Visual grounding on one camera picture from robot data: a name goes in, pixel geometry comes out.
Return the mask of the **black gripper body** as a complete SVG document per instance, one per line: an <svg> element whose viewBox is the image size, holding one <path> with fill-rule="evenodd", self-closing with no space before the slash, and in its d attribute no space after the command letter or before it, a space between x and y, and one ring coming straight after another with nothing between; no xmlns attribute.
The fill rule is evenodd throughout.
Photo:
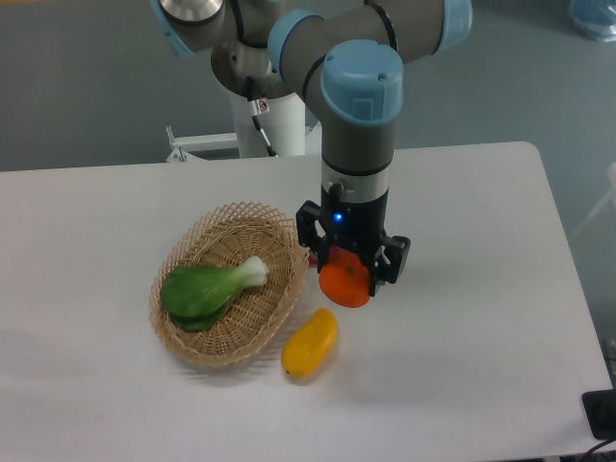
<svg viewBox="0 0 616 462"><path fill-rule="evenodd" d="M343 201L344 192L341 183L321 189L319 224L324 235L317 250L319 267L333 257L336 246L357 255L367 268L388 268L385 217L389 190L367 202Z"/></svg>

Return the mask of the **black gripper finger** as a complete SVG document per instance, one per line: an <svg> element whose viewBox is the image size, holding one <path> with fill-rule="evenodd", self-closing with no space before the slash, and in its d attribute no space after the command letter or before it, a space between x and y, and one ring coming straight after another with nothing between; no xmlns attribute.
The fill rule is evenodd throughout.
<svg viewBox="0 0 616 462"><path fill-rule="evenodd" d="M336 245L333 209L307 200L296 212L295 221L299 244L310 250L317 259L317 271L321 272Z"/></svg>
<svg viewBox="0 0 616 462"><path fill-rule="evenodd" d="M402 274L411 247L411 240L404 236L389 236L383 232L378 246L368 264L370 296L386 284L395 284Z"/></svg>

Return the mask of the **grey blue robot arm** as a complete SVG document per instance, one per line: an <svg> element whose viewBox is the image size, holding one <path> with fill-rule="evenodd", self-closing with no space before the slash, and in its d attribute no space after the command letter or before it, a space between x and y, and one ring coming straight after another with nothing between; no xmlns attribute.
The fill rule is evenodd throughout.
<svg viewBox="0 0 616 462"><path fill-rule="evenodd" d="M228 52L221 82L258 99L296 95L321 123L321 199L295 220L320 265L355 254L375 294L404 269L410 242L384 228L403 67L464 40L468 1L364 1L324 18L284 1L155 1L181 56Z"/></svg>

